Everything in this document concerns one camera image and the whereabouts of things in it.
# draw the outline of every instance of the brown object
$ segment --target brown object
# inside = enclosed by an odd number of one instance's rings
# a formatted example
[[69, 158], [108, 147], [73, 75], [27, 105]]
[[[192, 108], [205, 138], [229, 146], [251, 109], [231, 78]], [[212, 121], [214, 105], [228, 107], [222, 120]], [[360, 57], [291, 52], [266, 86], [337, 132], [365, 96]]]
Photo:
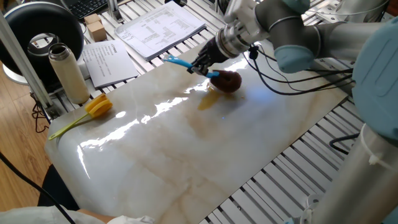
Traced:
[[215, 72], [219, 72], [220, 75], [211, 78], [210, 82], [217, 87], [217, 89], [225, 93], [233, 93], [241, 87], [242, 77], [238, 72], [221, 70], [215, 70]]
[[[29, 87], [10, 81], [0, 68], [0, 151], [28, 178], [42, 185], [51, 162], [44, 144], [48, 129], [37, 134]], [[38, 120], [38, 130], [49, 125]], [[39, 193], [0, 162], [0, 211], [37, 206]]]
[[86, 26], [95, 22], [100, 22], [102, 24], [101, 18], [97, 14], [92, 14], [85, 17]]
[[106, 40], [106, 31], [102, 23], [99, 21], [94, 22], [92, 24], [87, 25], [88, 32], [90, 33], [90, 37], [95, 41], [99, 42], [102, 40]]

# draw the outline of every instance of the marble board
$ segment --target marble board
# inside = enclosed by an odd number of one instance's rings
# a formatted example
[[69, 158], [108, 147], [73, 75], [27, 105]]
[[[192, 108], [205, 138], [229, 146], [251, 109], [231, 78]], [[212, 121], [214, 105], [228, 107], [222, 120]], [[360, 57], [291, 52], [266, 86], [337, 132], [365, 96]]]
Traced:
[[[262, 45], [271, 54], [271, 44]], [[180, 58], [191, 62], [200, 49]], [[264, 57], [257, 61], [264, 73], [281, 79]], [[243, 56], [213, 68], [239, 72], [242, 87], [224, 95], [211, 89], [209, 79], [165, 63], [108, 93], [114, 106], [106, 116], [47, 141], [45, 151], [81, 208], [148, 215], [159, 224], [199, 223], [346, 96], [339, 89], [277, 95]], [[293, 87], [324, 83], [319, 78]], [[80, 108], [57, 118], [49, 135], [84, 113]]]

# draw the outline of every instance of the brush handle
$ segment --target brush handle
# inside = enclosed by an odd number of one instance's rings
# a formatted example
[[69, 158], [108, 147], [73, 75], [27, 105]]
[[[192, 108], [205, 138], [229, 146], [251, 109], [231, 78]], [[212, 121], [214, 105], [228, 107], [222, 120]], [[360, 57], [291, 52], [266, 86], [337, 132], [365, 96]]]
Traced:
[[81, 121], [83, 118], [87, 117], [88, 115], [89, 114], [87, 113], [87, 114], [83, 115], [81, 118], [78, 118], [75, 121], [73, 121], [73, 122], [69, 123], [68, 125], [66, 125], [65, 127], [59, 129], [56, 133], [52, 134], [49, 137], [49, 140], [53, 140], [56, 137], [60, 136], [61, 134], [67, 132], [73, 125], [75, 125], [77, 122]]

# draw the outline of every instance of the paper sheet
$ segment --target paper sheet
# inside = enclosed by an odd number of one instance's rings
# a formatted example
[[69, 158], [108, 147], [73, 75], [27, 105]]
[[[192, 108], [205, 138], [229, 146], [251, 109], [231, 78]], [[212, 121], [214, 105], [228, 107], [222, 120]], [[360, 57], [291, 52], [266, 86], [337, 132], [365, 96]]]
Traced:
[[115, 33], [150, 60], [204, 28], [204, 22], [171, 1], [118, 27]]
[[111, 85], [139, 75], [120, 40], [85, 45], [83, 59], [95, 87]]

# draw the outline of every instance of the wire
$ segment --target wire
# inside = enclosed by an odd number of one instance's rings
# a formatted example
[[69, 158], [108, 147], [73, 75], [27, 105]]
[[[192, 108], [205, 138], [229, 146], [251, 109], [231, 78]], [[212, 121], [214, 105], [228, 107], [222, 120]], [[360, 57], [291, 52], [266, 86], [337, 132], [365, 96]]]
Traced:
[[348, 82], [348, 83], [345, 83], [345, 84], [342, 84], [342, 85], [337, 85], [337, 86], [334, 86], [334, 87], [324, 88], [324, 89], [321, 89], [321, 90], [319, 90], [319, 91], [322, 91], [322, 90], [332, 90], [332, 89], [334, 89], [334, 88], [340, 88], [340, 87], [349, 85], [349, 84], [351, 84], [351, 83], [355, 83], [355, 81], [353, 80], [353, 81], [351, 81], [351, 82]]
[[39, 107], [39, 105], [37, 103], [35, 104], [35, 106], [32, 109], [32, 117], [35, 119], [35, 130], [36, 130], [36, 133], [42, 133], [43, 131], [45, 131], [46, 129], [49, 128], [48, 126], [44, 126], [43, 130], [41, 130], [41, 131], [37, 130], [37, 128], [38, 128], [38, 124], [37, 123], [39, 121], [39, 118], [46, 118], [44, 116], [43, 112], [40, 110], [40, 107]]
[[56, 208], [62, 213], [62, 215], [68, 220], [69, 223], [71, 224], [76, 224], [72, 218], [68, 215], [68, 213], [61, 207], [61, 205], [47, 192], [45, 191], [42, 187], [38, 186], [35, 182], [31, 181], [29, 178], [27, 178], [24, 174], [22, 174], [1, 152], [0, 152], [0, 160], [3, 161], [3, 163], [10, 168], [11, 171], [13, 171], [19, 178], [21, 178], [23, 181], [27, 182], [30, 186], [38, 190], [40, 193], [44, 194], [48, 199], [54, 203]]
[[[260, 53], [260, 54], [264, 55], [266, 58], [268, 58], [268, 59], [270, 59], [270, 60], [273, 60], [274, 62], [277, 61], [277, 60], [274, 59], [273, 57], [271, 57], [271, 56], [265, 54], [265, 51], [264, 51], [264, 49], [262, 48], [261, 45], [258, 45], [258, 46], [260, 46], [261, 49], [262, 49], [262, 51], [263, 51], [263, 52], [261, 52], [261, 51], [259, 50], [259, 53]], [[331, 70], [322, 70], [322, 69], [306, 69], [305, 71], [308, 71], [308, 72], [327, 72], [327, 74], [329, 74], [329, 73], [330, 73], [330, 74], [338, 74], [338, 73], [352, 73], [352, 72], [354, 71], [354, 69], [353, 69], [353, 68], [349, 68], [349, 69], [340, 70], [340, 71], [331, 71]]]
[[38, 131], [37, 130], [37, 128], [38, 128], [37, 123], [38, 123], [39, 119], [40, 118], [45, 118], [49, 124], [51, 124], [51, 121], [45, 115], [44, 108], [43, 108], [42, 104], [40, 103], [40, 101], [36, 100], [36, 98], [35, 98], [33, 93], [30, 94], [30, 97], [32, 97], [32, 99], [35, 101], [35, 106], [32, 109], [32, 117], [35, 119], [35, 130], [36, 130], [36, 133], [42, 133], [43, 131], [45, 131], [49, 127], [48, 126], [44, 126], [43, 130]]
[[[247, 61], [247, 63], [249, 64], [249, 66], [255, 70], [256, 68], [249, 62], [249, 60], [246, 58], [246, 56], [245, 56], [244, 54], [243, 54], [243, 57], [246, 59], [246, 61]], [[304, 82], [304, 81], [308, 81], [308, 80], [313, 80], [313, 79], [316, 79], [316, 78], [323, 78], [323, 77], [327, 77], [327, 76], [330, 76], [330, 75], [336, 75], [336, 74], [339, 74], [339, 73], [351, 73], [351, 69], [347, 69], [347, 70], [342, 70], [342, 71], [332, 71], [331, 73], [327, 73], [327, 74], [324, 74], [324, 75], [316, 75], [316, 76], [309, 77], [309, 78], [304, 78], [304, 79], [301, 79], [301, 80], [289, 81], [284, 75], [282, 75], [280, 72], [278, 72], [278, 71], [276, 71], [274, 68], [272, 68], [272, 66], [269, 64], [268, 61], [267, 61], [267, 63], [268, 63], [268, 66], [270, 66], [270, 68], [271, 68], [274, 72], [276, 72], [276, 73], [278, 73], [279, 75], [281, 75], [282, 77], [284, 77], [284, 79], [285, 79], [286, 81], [282, 81], [282, 80], [278, 80], [278, 79], [269, 77], [269, 76], [267, 76], [266, 74], [264, 74], [264, 73], [262, 73], [262, 72], [261, 72], [261, 75], [264, 75], [264, 76], [267, 77], [268, 79], [270, 79], [270, 80], [272, 80], [272, 81], [275, 81], [275, 82], [279, 82], [279, 83], [298, 83], [298, 82]]]
[[271, 86], [268, 85], [268, 83], [267, 83], [267, 82], [265, 81], [265, 79], [262, 77], [261, 72], [259, 71], [259, 67], [258, 67], [258, 64], [257, 64], [257, 62], [256, 62], [256, 59], [252, 59], [252, 60], [253, 60], [253, 62], [254, 62], [254, 65], [256, 66], [255, 71], [259, 74], [260, 79], [261, 79], [261, 81], [263, 82], [263, 84], [265, 84], [265, 86], [268, 87], [268, 89], [270, 89], [271, 91], [273, 91], [274, 93], [277, 93], [277, 94], [279, 94], [279, 95], [297, 96], [297, 95], [302, 95], [302, 94], [306, 94], [306, 93], [312, 93], [312, 92], [321, 90], [321, 89], [323, 89], [323, 88], [326, 88], [326, 87], [329, 87], [329, 86], [331, 86], [331, 85], [337, 84], [337, 83], [339, 83], [339, 82], [342, 82], [342, 81], [347, 80], [347, 79], [349, 79], [349, 78], [352, 77], [352, 75], [347, 75], [346, 77], [340, 78], [340, 79], [338, 79], [338, 80], [335, 81], [335, 82], [328, 83], [328, 84], [325, 84], [325, 85], [322, 85], [322, 86], [318, 86], [318, 87], [316, 87], [316, 88], [312, 88], [312, 89], [309, 89], [309, 90], [303, 90], [303, 91], [300, 91], [300, 92], [297, 92], [297, 93], [284, 93], [284, 92], [275, 90], [275, 89], [273, 89]]
[[336, 149], [337, 151], [339, 151], [339, 152], [341, 152], [343, 154], [348, 155], [349, 152], [347, 152], [346, 150], [344, 150], [344, 149], [342, 149], [342, 148], [340, 148], [338, 146], [335, 146], [335, 143], [341, 142], [341, 141], [345, 141], [345, 140], [349, 140], [349, 139], [354, 139], [354, 138], [357, 138], [358, 136], [359, 136], [359, 133], [352, 134], [352, 135], [349, 135], [349, 136], [344, 136], [344, 137], [341, 137], [341, 138], [333, 139], [333, 140], [331, 140], [329, 142], [329, 146], [332, 147], [333, 149]]
[[373, 9], [370, 9], [368, 11], [363, 11], [363, 12], [355, 12], [355, 13], [349, 13], [349, 14], [338, 14], [338, 13], [321, 13], [321, 12], [317, 12], [317, 11], [313, 11], [313, 10], [308, 10], [307, 12], [315, 12], [317, 14], [322, 14], [322, 15], [332, 15], [332, 16], [355, 16], [355, 15], [359, 15], [362, 13], [367, 13], [367, 12], [371, 12], [373, 10], [379, 9], [381, 7], [383, 7], [385, 4], [387, 4], [390, 0], [387, 0], [385, 3], [381, 4], [378, 7], [375, 7]]

